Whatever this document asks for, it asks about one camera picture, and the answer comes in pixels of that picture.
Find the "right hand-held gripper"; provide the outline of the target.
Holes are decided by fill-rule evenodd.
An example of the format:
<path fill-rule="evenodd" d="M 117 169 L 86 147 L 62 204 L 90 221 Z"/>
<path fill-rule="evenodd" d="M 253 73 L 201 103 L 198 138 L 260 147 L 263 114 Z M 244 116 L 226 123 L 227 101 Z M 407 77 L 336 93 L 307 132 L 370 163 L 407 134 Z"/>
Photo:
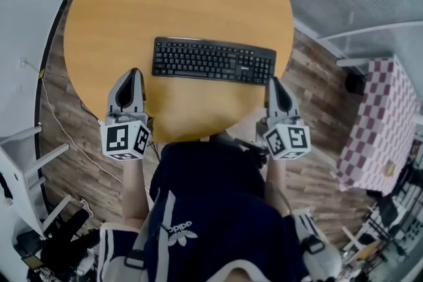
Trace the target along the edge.
<path fill-rule="evenodd" d="M 309 127 L 299 116 L 297 98 L 279 78 L 266 86 L 267 118 L 256 123 L 256 141 L 273 160 L 294 160 L 311 151 Z"/>

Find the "round wooden table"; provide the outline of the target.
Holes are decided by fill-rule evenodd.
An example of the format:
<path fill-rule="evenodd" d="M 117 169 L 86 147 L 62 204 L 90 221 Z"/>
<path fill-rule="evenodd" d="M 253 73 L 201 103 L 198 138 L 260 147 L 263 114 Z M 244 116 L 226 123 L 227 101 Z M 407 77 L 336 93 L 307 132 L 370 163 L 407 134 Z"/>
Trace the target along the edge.
<path fill-rule="evenodd" d="M 154 140 L 207 137 L 231 127 L 264 102 L 264 88 L 151 74 L 158 36 L 236 42 L 275 50 L 281 76 L 293 47 L 289 0 L 73 0 L 64 34 L 69 78 L 98 118 L 108 93 L 136 67 L 143 74 Z"/>

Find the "person's right forearm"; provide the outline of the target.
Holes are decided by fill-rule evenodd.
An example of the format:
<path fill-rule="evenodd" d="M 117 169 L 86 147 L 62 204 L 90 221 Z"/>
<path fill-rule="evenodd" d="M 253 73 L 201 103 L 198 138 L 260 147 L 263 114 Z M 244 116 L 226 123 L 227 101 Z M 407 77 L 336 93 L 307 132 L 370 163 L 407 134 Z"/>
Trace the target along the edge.
<path fill-rule="evenodd" d="M 291 206 L 286 197 L 286 162 L 268 159 L 266 182 L 264 189 L 266 202 L 286 217 L 291 214 Z"/>

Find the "checkered tablecloth table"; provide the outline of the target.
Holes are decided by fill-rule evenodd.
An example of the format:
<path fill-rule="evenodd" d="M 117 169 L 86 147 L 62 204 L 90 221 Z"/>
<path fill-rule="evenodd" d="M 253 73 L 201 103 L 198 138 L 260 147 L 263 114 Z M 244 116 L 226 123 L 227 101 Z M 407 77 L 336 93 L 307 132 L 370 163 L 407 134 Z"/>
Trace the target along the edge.
<path fill-rule="evenodd" d="M 370 60 L 356 121 L 333 173 L 340 189 L 391 193 L 412 147 L 419 111 L 400 61 Z"/>

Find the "white desk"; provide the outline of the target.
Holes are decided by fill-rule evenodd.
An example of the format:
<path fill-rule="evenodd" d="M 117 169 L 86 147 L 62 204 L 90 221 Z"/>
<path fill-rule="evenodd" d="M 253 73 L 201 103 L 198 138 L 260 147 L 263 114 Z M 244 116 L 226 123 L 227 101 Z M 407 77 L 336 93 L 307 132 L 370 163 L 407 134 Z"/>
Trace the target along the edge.
<path fill-rule="evenodd" d="M 72 196 L 67 194 L 56 208 L 48 214 L 42 221 L 36 211 L 34 204 L 34 196 L 36 190 L 46 181 L 45 177 L 38 178 L 31 183 L 29 178 L 52 160 L 59 157 L 62 153 L 69 149 L 69 144 L 64 143 L 59 147 L 50 151 L 46 155 L 35 160 L 33 163 L 23 166 L 16 155 L 8 152 L 5 145 L 13 141 L 24 141 L 29 137 L 34 137 L 42 131 L 40 125 L 20 131 L 14 135 L 0 138 L 0 173 L 5 178 L 6 184 L 13 196 L 12 206 L 19 217 L 35 232 L 37 232 L 42 240 L 46 239 L 46 231 L 48 227 L 55 221 L 67 204 L 72 200 Z"/>

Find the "person's navy white striped shirt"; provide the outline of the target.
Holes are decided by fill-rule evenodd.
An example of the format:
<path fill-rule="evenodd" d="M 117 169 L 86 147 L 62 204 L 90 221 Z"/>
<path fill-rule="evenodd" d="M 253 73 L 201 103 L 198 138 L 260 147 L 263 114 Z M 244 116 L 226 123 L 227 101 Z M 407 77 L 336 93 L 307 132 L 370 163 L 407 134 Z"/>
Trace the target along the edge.
<path fill-rule="evenodd" d="M 259 162 L 224 141 L 166 145 L 141 229 L 100 229 L 96 282 L 335 282 L 342 260 L 304 213 L 265 200 Z"/>

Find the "person's left forearm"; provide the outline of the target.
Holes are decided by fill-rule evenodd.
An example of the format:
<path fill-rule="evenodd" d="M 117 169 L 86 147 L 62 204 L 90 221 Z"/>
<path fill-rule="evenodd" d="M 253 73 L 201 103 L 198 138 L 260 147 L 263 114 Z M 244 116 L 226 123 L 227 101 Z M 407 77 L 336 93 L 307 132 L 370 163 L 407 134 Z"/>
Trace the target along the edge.
<path fill-rule="evenodd" d="M 124 162 L 122 217 L 130 227 L 141 229 L 149 214 L 142 160 Z"/>

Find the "black computer keyboard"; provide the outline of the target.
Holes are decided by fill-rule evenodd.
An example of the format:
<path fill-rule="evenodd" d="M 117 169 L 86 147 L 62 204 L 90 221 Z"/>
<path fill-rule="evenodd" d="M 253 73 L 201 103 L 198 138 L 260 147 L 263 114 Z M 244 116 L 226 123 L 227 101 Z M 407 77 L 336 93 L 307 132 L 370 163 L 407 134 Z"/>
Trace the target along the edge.
<path fill-rule="evenodd" d="M 276 51 L 233 42 L 157 37 L 152 75 L 264 86 L 274 76 Z"/>

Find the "white shelf rack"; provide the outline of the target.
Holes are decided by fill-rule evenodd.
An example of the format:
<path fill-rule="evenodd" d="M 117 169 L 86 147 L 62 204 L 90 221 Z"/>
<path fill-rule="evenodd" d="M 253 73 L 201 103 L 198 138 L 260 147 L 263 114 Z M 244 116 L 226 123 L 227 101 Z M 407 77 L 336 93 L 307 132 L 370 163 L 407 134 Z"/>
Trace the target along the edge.
<path fill-rule="evenodd" d="M 348 237 L 342 249 L 344 265 L 362 262 L 369 273 L 398 268 L 423 240 L 423 188 L 405 183 L 397 195 L 383 197 L 369 208 L 359 231 Z"/>

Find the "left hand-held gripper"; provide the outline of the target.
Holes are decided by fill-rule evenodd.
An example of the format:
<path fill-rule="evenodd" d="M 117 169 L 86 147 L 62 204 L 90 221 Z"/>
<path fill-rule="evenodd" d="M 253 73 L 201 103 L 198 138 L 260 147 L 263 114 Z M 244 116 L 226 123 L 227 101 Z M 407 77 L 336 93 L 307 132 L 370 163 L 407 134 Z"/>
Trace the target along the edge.
<path fill-rule="evenodd" d="M 120 161 L 141 160 L 151 137 L 147 126 L 149 116 L 145 111 L 145 85 L 143 74 L 134 71 L 134 114 L 117 113 L 133 102 L 133 71 L 122 75 L 108 95 L 108 111 L 105 124 L 100 127 L 103 155 Z"/>

